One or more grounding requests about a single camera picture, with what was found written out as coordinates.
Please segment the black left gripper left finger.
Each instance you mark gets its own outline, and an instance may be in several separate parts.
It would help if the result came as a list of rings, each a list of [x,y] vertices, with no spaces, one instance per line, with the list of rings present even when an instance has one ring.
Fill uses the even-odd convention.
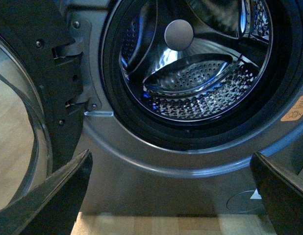
[[[25,196],[0,210],[0,235],[69,235],[93,166],[84,150]]]

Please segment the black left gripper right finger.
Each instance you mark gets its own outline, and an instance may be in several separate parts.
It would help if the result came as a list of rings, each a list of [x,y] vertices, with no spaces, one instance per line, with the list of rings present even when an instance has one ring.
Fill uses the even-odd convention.
[[[303,179],[259,152],[250,168],[276,233],[303,235]]]

